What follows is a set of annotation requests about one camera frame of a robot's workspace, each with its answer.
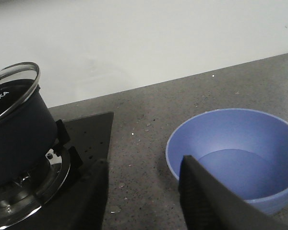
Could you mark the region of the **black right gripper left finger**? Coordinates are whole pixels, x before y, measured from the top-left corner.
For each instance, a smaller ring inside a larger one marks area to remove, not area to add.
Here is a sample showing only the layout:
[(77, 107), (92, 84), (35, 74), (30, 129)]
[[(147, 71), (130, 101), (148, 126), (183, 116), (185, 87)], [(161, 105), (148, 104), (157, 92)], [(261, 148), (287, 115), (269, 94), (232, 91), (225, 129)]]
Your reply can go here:
[(81, 172), (72, 169), (72, 186), (64, 202), (63, 230), (102, 229), (108, 201), (108, 162), (97, 160)]

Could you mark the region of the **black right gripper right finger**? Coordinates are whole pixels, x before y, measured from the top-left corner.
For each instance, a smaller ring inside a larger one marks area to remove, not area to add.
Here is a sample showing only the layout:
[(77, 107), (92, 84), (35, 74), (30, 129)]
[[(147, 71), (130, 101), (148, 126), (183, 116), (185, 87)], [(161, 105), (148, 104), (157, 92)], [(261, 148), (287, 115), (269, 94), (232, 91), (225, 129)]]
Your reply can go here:
[(288, 230), (228, 190), (191, 155), (181, 162), (179, 194), (189, 230)]

